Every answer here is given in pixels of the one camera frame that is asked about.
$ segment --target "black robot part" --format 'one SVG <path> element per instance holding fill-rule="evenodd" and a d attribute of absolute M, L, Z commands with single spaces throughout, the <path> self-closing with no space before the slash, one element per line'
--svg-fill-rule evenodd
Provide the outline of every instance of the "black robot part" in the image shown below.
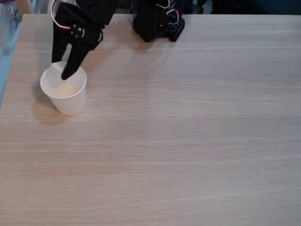
<path fill-rule="evenodd" d="M 189 0 L 135 0 L 133 29 L 145 41 L 167 37 L 177 41 L 185 28 L 181 17 Z"/>
<path fill-rule="evenodd" d="M 58 24 L 70 29 L 64 29 L 54 23 L 54 38 L 52 62 L 59 62 L 66 51 L 67 45 L 71 44 L 72 49 L 62 73 L 62 79 L 70 78 L 80 67 L 89 51 L 94 50 L 98 44 L 103 40 L 102 29 L 109 23 L 115 8 L 112 2 L 116 0 L 98 0 L 98 5 L 94 5 L 96 1 L 77 1 L 85 10 L 75 5 L 61 2 L 55 20 Z M 109 7 L 100 9 L 100 6 L 108 2 Z M 92 8 L 98 8 L 100 12 L 105 11 L 103 16 L 95 16 Z"/>

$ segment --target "paper cup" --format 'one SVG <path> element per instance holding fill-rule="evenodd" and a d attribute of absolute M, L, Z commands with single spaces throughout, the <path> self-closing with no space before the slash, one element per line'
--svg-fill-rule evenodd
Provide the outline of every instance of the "paper cup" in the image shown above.
<path fill-rule="evenodd" d="M 51 64 L 43 73 L 40 85 L 59 112 L 72 116 L 81 113 L 86 107 L 87 76 L 80 67 L 73 76 L 64 81 L 61 75 L 65 65 L 65 62 Z"/>

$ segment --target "wood grain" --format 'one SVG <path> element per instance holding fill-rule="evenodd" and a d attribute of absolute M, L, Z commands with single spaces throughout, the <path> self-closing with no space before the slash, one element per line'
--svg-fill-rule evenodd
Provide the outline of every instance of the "wood grain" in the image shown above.
<path fill-rule="evenodd" d="M 49 16 L 25 16 L 0 111 L 0 225 L 301 225 L 301 17 L 187 16 L 143 43 L 116 15 L 87 108 L 42 95 Z"/>
<path fill-rule="evenodd" d="M 20 14 L 33 14 L 32 0 L 16 0 Z"/>

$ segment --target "white wire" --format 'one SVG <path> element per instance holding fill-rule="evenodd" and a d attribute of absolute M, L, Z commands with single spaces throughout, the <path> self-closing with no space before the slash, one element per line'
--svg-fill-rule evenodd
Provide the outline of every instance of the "white wire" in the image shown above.
<path fill-rule="evenodd" d="M 177 24 L 177 23 L 179 23 L 180 15 L 179 15 L 179 11 L 178 11 L 178 10 L 172 9 L 172 10 L 168 11 L 168 12 L 166 13 L 166 15 L 168 15 L 168 14 L 174 12 L 174 11 L 176 11 L 176 13 L 177 13 L 177 15 L 178 15 L 178 20 L 177 20 L 176 23 L 169 23 L 169 24 Z"/>
<path fill-rule="evenodd" d="M 161 8 L 169 8 L 170 7 L 170 4 L 171 4 L 171 0 L 168 0 L 168 6 L 161 6 L 159 4 L 156 4 L 156 6 L 159 6 Z"/>
<path fill-rule="evenodd" d="M 69 30 L 70 27 L 66 27 L 66 26 L 62 26 L 60 25 L 54 18 L 53 16 L 53 9 L 54 9 L 54 6 L 55 6 L 55 3 L 56 3 L 56 0 L 53 0 L 52 3 L 51 3 L 51 8 L 50 8 L 50 14 L 51 14 L 51 17 L 52 17 L 52 20 L 53 22 L 56 24 L 56 26 L 58 26 L 59 28 L 62 28 L 62 29 L 65 29 L 65 30 Z"/>

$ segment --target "wooden table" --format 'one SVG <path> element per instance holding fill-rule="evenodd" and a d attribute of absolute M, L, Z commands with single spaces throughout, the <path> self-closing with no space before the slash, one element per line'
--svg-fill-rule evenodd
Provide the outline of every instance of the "wooden table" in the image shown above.
<path fill-rule="evenodd" d="M 16 0 L 20 14 L 33 14 L 32 0 Z"/>
<path fill-rule="evenodd" d="M 0 111 L 2 226 L 300 226 L 301 17 L 187 16 L 143 43 L 114 16 L 87 108 L 39 88 L 49 16 L 25 16 Z"/>

